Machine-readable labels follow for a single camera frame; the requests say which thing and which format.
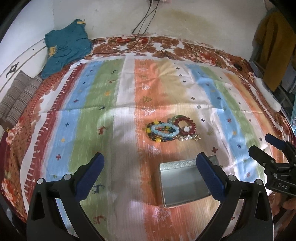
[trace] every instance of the green stripe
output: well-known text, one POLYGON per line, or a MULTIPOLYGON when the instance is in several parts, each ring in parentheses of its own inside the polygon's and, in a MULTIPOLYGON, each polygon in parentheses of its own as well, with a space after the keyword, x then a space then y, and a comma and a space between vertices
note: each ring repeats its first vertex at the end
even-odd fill
MULTIPOLYGON (((214 84, 216 85, 216 88, 223 94, 230 110, 232 111, 233 115, 235 116, 237 122, 240 125, 242 133, 246 139, 247 147, 250 148, 253 145, 260 146, 260 143, 257 140, 256 135, 254 133, 253 126, 251 125, 249 120, 246 118, 246 116, 242 113, 238 103, 228 92, 228 89, 224 86, 223 82, 218 78, 218 76, 211 69, 207 67, 202 67, 202 66, 201 66, 201 69, 203 70, 204 73, 206 73, 210 78, 213 79, 214 84)), ((264 169, 261 168, 259 164, 257 165, 257 173, 258 173, 258 177, 264 180, 264 169)))
MULTIPOLYGON (((96 152, 101 152, 105 158, 105 166, 95 185, 101 183, 105 189, 99 193, 88 195, 87 199, 80 204, 93 222, 93 217, 100 215, 108 216, 107 208, 107 165, 111 161, 112 150, 110 143, 113 137, 113 109, 116 106, 119 86, 119 73, 122 70, 124 59, 105 61, 99 68, 93 85, 86 97, 84 108, 81 109, 80 119, 77 125, 76 140, 73 147, 69 172, 75 172, 79 166, 88 163, 96 152), (98 135, 98 128, 106 127, 102 135, 98 135)), ((100 234, 109 239, 107 221, 100 220, 101 224, 94 224, 100 234)))

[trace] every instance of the beaded bracelet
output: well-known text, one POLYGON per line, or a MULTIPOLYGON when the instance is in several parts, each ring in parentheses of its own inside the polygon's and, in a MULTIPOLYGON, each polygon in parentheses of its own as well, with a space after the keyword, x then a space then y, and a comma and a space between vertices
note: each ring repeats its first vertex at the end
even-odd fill
POLYGON ((179 133, 178 140, 187 141, 187 140, 194 139, 197 141, 200 139, 199 135, 196 134, 196 125, 193 122, 193 120, 191 120, 189 117, 186 117, 184 115, 177 115, 177 116, 174 116, 169 121, 172 122, 172 124, 176 125, 177 127, 179 127, 180 121, 185 121, 188 125, 188 126, 185 126, 184 128, 179 127, 180 133, 179 133))
POLYGON ((167 142, 175 140, 180 133, 179 127, 172 123, 154 121, 147 125, 146 133, 155 142, 167 142))

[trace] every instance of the black wire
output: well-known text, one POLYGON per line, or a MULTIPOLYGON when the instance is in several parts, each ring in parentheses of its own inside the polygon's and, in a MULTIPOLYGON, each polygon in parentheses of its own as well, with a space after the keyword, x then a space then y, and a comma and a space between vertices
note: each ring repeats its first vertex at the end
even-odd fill
POLYGON ((133 47, 135 47, 136 46, 136 44, 140 41, 140 39, 141 39, 141 37, 146 33, 146 31, 147 31, 147 29, 149 28, 149 25, 151 24, 151 22, 152 22, 152 20, 153 20, 153 18, 155 17, 155 14, 156 14, 156 10, 157 10, 157 7, 158 7, 158 4, 159 4, 159 1, 157 2, 157 5, 156 5, 156 7, 155 7, 155 9, 154 10, 152 10, 148 15, 147 15, 147 17, 151 14, 151 13, 153 13, 154 12, 154 15, 153 15, 153 17, 151 18, 151 20, 150 20, 150 22, 148 23, 148 26, 147 26, 147 28, 145 29, 145 31, 142 33, 142 35, 139 37, 139 39, 138 39, 138 41, 134 44, 134 46, 133 47))
MULTIPOLYGON (((153 20, 154 17, 155 17, 155 14, 156 14, 156 11, 157 11, 158 4, 159 4, 159 1, 157 2, 157 5, 156 5, 155 9, 153 9, 153 10, 152 10, 152 11, 146 16, 146 18, 147 18, 150 14, 152 14, 152 13, 154 12, 153 17, 151 18, 150 22, 148 23, 148 26, 146 27, 145 31, 144 31, 144 32, 142 33, 142 35, 139 37, 138 41, 137 41, 132 47, 130 47, 130 48, 128 48, 128 49, 123 49, 124 51, 127 51, 127 50, 132 49, 133 47, 135 47, 135 46, 137 45, 137 43, 140 41, 140 39, 142 38, 142 36, 146 33, 146 31, 147 31, 147 29, 149 28, 149 26, 150 26, 152 20, 153 20)), ((86 57, 88 57, 88 56, 92 56, 92 55, 95 55, 95 54, 113 54, 113 53, 118 53, 118 52, 120 52, 120 51, 121 51, 121 50, 119 49, 119 50, 117 50, 117 51, 115 51, 115 52, 109 52, 109 53, 93 53, 93 54, 87 55, 86 57)))
MULTIPOLYGON (((150 6, 149 6, 149 8, 148 8, 148 10, 147 10, 147 12, 146 12, 144 18, 142 18, 141 22, 145 21, 144 19, 147 17, 147 14, 148 14, 148 12, 149 12, 151 6, 152 6, 152 0, 150 0, 150 6)), ((136 30, 137 27, 141 24, 141 22, 139 22, 139 24, 138 24, 138 25, 135 27, 135 29, 131 32, 132 34, 135 32, 135 30, 136 30)))

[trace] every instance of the mattress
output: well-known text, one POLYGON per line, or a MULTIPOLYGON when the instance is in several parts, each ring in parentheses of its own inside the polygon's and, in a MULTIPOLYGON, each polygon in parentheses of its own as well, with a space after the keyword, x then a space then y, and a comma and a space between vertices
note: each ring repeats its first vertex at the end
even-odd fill
POLYGON ((267 133, 295 144, 289 122, 268 106, 246 60, 166 36, 145 36, 136 45, 133 35, 95 39, 89 56, 43 81, 2 138, 1 192, 25 221, 38 178, 59 180, 101 152, 105 167, 81 206, 106 240, 195 240, 219 202, 209 196, 164 208, 154 180, 159 164, 204 152, 241 181, 266 182, 249 147, 286 161, 265 141, 267 133), (199 140, 149 138, 148 123, 176 115, 194 121, 199 140))

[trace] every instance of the white cable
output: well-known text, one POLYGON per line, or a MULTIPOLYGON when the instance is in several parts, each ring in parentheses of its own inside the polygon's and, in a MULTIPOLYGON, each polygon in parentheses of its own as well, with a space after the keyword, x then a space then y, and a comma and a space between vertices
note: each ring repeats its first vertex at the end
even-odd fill
POLYGON ((126 52, 126 53, 135 53, 135 52, 139 52, 139 51, 141 51, 141 50, 143 50, 144 48, 146 48, 147 47, 147 45, 148 45, 148 43, 150 42, 150 39, 151 39, 151 37, 148 39, 148 42, 146 43, 146 45, 143 47, 143 48, 141 48, 141 49, 139 49, 139 50, 136 50, 136 51, 126 51, 126 50, 121 50, 121 49, 117 49, 117 48, 113 48, 113 49, 116 49, 116 50, 118 50, 118 51, 122 51, 122 52, 126 52))

